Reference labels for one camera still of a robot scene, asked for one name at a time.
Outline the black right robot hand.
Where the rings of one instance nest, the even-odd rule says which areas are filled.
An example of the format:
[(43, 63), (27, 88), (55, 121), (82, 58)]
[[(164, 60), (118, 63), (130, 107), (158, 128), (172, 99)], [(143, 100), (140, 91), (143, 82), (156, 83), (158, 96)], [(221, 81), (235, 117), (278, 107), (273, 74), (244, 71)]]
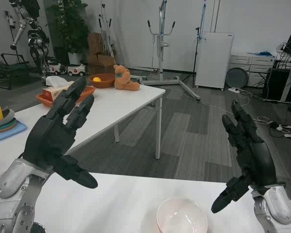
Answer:
[(231, 146), (237, 148), (236, 160), (242, 175), (226, 183), (226, 189), (212, 204), (213, 213), (223, 210), (231, 201), (238, 201), (249, 186), (256, 188), (260, 194), (265, 194), (270, 185), (286, 186), (285, 182), (277, 180), (273, 158), (267, 144), (257, 135), (252, 117), (235, 100), (231, 109), (237, 125), (227, 115), (222, 116), (222, 123)]

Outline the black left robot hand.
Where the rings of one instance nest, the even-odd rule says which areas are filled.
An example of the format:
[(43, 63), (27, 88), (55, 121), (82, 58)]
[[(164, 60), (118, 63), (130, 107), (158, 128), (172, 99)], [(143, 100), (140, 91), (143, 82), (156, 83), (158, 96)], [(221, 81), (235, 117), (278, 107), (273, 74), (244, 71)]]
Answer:
[(94, 103), (94, 96), (89, 95), (76, 105), (85, 87), (85, 78), (78, 78), (59, 94), (53, 107), (32, 128), (22, 158), (40, 168), (49, 168), (66, 180), (94, 189), (98, 186), (96, 179), (78, 165), (77, 159), (66, 154)]

